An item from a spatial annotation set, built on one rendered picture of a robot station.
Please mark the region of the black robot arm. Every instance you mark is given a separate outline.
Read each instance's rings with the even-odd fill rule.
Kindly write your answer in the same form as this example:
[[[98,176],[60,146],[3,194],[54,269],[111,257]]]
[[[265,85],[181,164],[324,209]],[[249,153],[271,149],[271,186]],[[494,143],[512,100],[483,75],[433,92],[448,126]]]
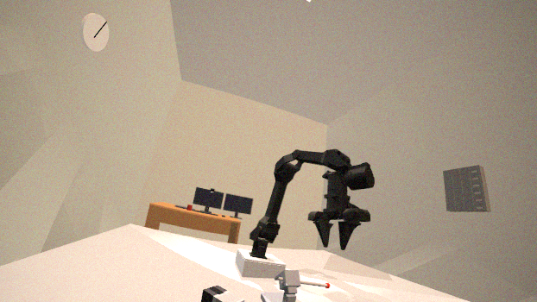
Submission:
[[[293,160],[297,160],[298,163],[296,165],[289,163]],[[322,178],[327,179],[327,191],[347,191],[347,186],[352,191],[355,191],[358,189],[373,188],[375,184],[375,177],[370,169],[369,163],[364,162],[360,165],[352,166],[350,164],[351,159],[338,149],[329,149],[322,153],[296,149],[291,154],[283,156],[275,164],[275,186],[266,213],[258,221],[257,227],[250,232],[250,240],[253,241],[253,249],[249,252],[250,256],[267,259],[265,253],[268,242],[273,243],[275,241],[280,228],[277,218],[287,185],[294,179],[294,175],[299,172],[304,162],[327,166],[336,171],[330,172],[327,170],[322,175]]]

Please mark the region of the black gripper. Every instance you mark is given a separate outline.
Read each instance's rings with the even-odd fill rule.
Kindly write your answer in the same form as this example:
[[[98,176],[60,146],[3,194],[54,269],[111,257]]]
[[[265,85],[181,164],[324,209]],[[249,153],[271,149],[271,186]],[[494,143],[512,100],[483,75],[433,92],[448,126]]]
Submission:
[[[361,225],[360,222],[370,222],[370,213],[360,208],[347,209],[347,199],[351,200],[351,196],[345,190],[330,190],[324,198],[327,198],[326,209],[311,212],[308,221],[315,221],[313,223],[319,231],[323,247],[328,248],[330,229],[334,225],[329,223],[330,220],[344,219],[343,222],[338,221],[338,230],[341,249],[345,250],[353,230]]]

